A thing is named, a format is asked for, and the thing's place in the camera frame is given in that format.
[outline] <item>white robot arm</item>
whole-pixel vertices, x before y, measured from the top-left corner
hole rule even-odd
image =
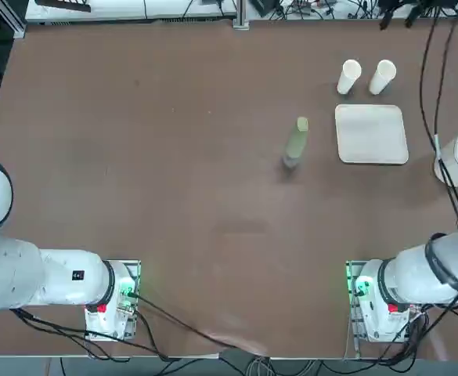
[[[0,226],[13,206],[13,187],[0,165]],[[84,305],[87,328],[123,339],[133,315],[136,283],[123,262],[82,250],[38,249],[0,236],[0,309]]]
[[[364,265],[355,282],[368,339],[391,342],[409,320],[410,305],[449,304],[458,295],[458,233]]]

